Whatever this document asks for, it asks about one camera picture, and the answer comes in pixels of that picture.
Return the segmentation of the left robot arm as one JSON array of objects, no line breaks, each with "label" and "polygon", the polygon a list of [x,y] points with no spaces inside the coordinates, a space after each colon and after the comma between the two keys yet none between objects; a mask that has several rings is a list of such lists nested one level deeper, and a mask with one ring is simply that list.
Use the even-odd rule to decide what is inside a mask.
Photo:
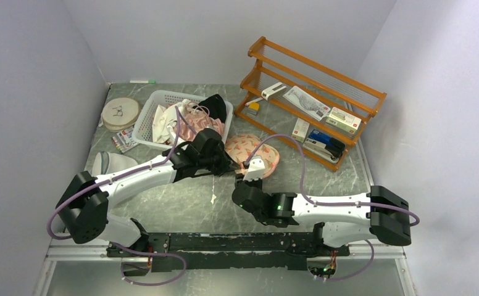
[{"label": "left robot arm", "polygon": [[103,239],[124,246],[138,257],[149,247],[146,231],[133,218],[112,215],[113,207],[157,186],[185,178],[221,176],[237,168],[225,151],[221,135],[205,128],[193,141],[183,142],[146,163],[105,175],[92,176],[87,171],[77,174],[56,212],[69,232],[67,238],[74,243]]}]

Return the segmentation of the floral mesh laundry bag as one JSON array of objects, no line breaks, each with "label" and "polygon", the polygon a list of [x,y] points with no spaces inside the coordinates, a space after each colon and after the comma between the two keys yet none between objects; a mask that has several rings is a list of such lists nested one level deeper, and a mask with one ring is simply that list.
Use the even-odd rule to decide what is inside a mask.
[{"label": "floral mesh laundry bag", "polygon": [[[236,174],[245,174],[247,172],[243,167],[243,162],[251,155],[252,151],[261,142],[254,134],[238,134],[227,139],[225,150],[227,154],[240,165],[240,169],[235,170]],[[263,144],[255,153],[255,156],[261,156],[264,162],[265,170],[263,179],[268,178],[276,169],[280,161],[280,154],[276,148]]]}]

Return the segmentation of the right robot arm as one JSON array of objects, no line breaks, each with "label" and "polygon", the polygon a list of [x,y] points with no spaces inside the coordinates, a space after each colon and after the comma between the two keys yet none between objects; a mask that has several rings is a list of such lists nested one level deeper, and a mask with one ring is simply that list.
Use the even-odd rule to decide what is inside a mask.
[{"label": "right robot arm", "polygon": [[264,225],[287,228],[319,223],[321,232],[310,240],[317,255],[369,239],[401,247],[412,243],[409,203],[383,186],[356,195],[304,197],[294,192],[269,194],[241,181],[231,199]]}]

